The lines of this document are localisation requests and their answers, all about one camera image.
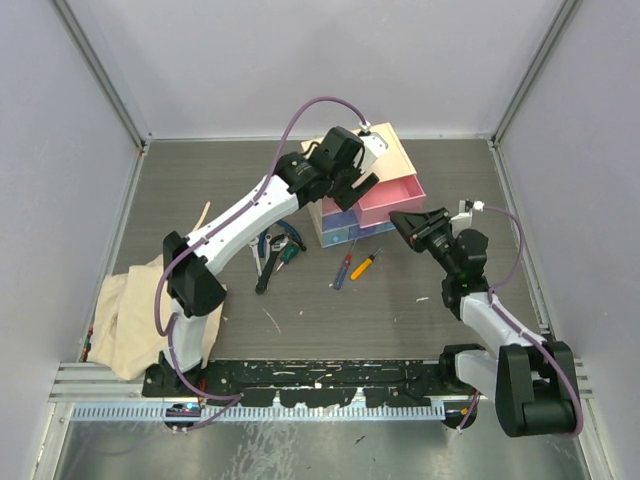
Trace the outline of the large pink drawer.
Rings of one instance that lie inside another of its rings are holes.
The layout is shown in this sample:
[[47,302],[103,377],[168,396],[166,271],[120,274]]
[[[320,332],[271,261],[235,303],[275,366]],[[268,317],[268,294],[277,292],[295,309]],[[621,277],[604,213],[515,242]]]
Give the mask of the large pink drawer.
[[420,209],[426,194],[416,175],[380,182],[353,207],[361,227],[385,223],[392,211]]

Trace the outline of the cream drawer cabinet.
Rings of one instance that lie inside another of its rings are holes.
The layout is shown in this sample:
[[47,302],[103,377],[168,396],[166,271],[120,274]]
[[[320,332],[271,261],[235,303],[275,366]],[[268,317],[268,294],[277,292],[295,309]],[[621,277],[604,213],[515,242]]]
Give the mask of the cream drawer cabinet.
[[[405,176],[417,176],[417,171],[413,163],[411,162],[409,155],[401,144],[401,141],[397,136],[393,126],[389,123],[384,124],[386,124],[388,128],[385,137],[389,143],[389,148],[386,153],[383,154],[376,161],[373,167],[367,172],[376,174],[378,176],[378,183],[394,180],[396,178]],[[354,213],[355,211],[353,207],[355,206],[355,204],[349,209]],[[327,197],[308,205],[308,211],[316,230],[320,246],[322,236],[322,232],[320,231],[321,218],[324,215],[333,214],[336,212],[347,212],[349,210],[341,210],[331,199]]]

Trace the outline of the black adjustable wrench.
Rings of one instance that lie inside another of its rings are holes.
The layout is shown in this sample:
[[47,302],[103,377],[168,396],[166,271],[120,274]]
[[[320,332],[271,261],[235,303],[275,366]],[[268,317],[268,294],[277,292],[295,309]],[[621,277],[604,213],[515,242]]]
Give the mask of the black adjustable wrench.
[[270,242],[269,242],[269,246],[270,246],[270,253],[269,256],[267,258],[266,264],[263,268],[262,271],[262,275],[259,277],[256,287],[255,287],[255,292],[258,295],[264,294],[268,288],[268,283],[269,280],[271,278],[271,275],[274,271],[274,267],[276,264],[276,261],[282,251],[282,249],[286,246],[286,244],[288,243],[288,236],[286,234],[279,234],[276,235],[275,237],[273,237]]

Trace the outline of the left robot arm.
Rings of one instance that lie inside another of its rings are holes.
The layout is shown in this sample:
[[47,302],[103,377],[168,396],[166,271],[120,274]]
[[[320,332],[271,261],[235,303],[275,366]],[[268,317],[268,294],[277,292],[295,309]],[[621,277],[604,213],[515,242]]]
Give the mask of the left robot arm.
[[160,284],[171,299],[171,317],[160,333],[169,342],[164,383],[170,390],[188,396],[199,387],[201,343],[208,316],[226,298],[217,279],[226,264],[250,240],[309,203],[330,198],[341,210],[350,209],[378,183],[372,167],[387,149],[372,132],[333,127],[308,153],[277,157],[274,171],[213,221],[187,236],[165,237]]

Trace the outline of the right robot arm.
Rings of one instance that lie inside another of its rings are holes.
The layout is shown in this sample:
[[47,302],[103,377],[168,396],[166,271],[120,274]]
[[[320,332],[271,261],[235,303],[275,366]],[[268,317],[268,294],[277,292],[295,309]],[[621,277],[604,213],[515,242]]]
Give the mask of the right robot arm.
[[509,437],[576,437],[584,415],[573,353],[566,343],[527,328],[490,286],[484,273],[489,239],[470,226],[472,213],[485,208],[466,202],[456,216],[445,208],[390,214],[411,250],[428,252],[444,270],[445,307],[484,342],[447,346],[440,356],[440,385],[452,394],[471,387],[485,395]]

